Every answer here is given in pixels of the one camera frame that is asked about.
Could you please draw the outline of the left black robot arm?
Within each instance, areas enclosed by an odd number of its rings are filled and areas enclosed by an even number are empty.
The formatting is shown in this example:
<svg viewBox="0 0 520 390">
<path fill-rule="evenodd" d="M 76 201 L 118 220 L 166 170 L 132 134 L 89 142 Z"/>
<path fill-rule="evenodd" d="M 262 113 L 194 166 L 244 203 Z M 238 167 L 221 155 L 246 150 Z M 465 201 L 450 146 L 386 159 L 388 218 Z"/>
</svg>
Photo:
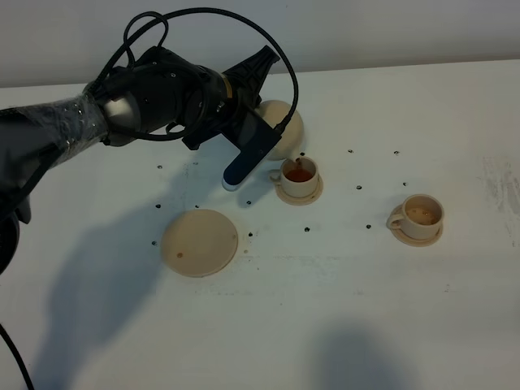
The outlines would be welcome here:
<svg viewBox="0 0 520 390">
<path fill-rule="evenodd" d="M 169 141 L 197 150 L 220 135 L 239 150 L 223 173 L 223 186 L 239 188 L 281 138 L 256 111 L 277 60 L 264 47 L 216 72 L 155 46 L 76 97 L 2 110 L 2 267 L 14 257 L 20 225 L 32 218 L 29 196 L 43 175 L 97 143 L 120 147 L 164 129 Z"/>
</svg>

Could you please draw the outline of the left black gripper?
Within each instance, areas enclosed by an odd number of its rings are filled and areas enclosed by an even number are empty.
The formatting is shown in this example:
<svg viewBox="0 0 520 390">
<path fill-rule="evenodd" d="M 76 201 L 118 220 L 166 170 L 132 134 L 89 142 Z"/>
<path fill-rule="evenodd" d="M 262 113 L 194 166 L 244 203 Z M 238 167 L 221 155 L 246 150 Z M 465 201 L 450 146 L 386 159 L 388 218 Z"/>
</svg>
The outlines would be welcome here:
<svg viewBox="0 0 520 390">
<path fill-rule="evenodd" d="M 211 138 L 222 135 L 241 150 L 247 138 L 243 126 L 249 109 L 261 102 L 262 86 L 271 67 L 280 57 L 265 45 L 257 53 L 227 69 L 226 73 L 207 71 L 206 92 L 209 94 L 209 108 L 202 124 L 183 137 L 183 143 L 190 150 L 198 150 L 200 145 Z"/>
</svg>

